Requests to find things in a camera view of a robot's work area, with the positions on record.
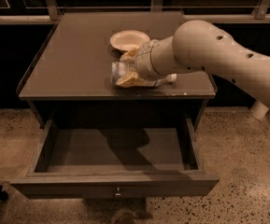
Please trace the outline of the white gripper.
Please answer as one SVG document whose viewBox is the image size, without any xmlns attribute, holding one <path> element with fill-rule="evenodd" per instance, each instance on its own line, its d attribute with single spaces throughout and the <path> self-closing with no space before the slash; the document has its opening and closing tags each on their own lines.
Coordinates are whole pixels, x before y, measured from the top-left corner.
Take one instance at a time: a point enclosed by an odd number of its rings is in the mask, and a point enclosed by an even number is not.
<svg viewBox="0 0 270 224">
<path fill-rule="evenodd" d="M 121 55 L 122 63 L 135 61 L 135 70 L 128 70 L 115 84 L 122 88 L 154 87 L 154 81 L 171 73 L 172 39 L 153 39 L 144 43 L 139 49 L 132 48 Z"/>
</svg>

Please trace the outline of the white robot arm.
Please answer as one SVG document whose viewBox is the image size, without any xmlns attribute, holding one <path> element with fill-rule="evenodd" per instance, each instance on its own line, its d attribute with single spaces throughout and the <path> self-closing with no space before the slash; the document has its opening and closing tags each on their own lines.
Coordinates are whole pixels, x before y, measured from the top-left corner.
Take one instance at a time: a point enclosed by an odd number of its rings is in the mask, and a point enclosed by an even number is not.
<svg viewBox="0 0 270 224">
<path fill-rule="evenodd" d="M 270 57 L 238 44 L 207 21 L 187 21 L 163 40 L 151 40 L 121 56 L 114 84 L 137 87 L 173 74 L 204 71 L 222 77 L 270 109 Z"/>
</svg>

